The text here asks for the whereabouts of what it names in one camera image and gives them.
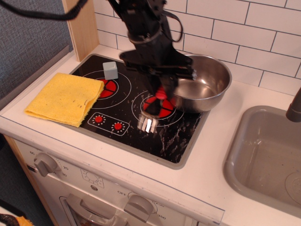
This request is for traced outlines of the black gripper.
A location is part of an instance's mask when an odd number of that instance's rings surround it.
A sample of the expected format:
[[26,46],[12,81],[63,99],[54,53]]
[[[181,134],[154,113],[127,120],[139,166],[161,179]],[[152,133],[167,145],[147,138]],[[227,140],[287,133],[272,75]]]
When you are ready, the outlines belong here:
[[119,57],[126,67],[146,73],[145,87],[151,94],[156,94],[162,85],[167,98],[171,99],[178,86],[178,78],[196,79],[193,60],[175,50],[165,35],[146,39],[138,37],[130,41],[135,50],[123,52]]

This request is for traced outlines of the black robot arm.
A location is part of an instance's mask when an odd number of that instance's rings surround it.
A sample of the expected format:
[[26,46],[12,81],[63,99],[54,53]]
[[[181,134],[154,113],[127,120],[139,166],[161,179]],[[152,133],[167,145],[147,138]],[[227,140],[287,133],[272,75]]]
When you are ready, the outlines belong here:
[[142,74],[147,89],[156,94],[162,87],[173,98],[179,78],[194,79],[193,60],[173,47],[167,18],[178,17],[164,10],[164,0],[111,0],[110,5],[125,23],[134,50],[120,59],[129,70]]

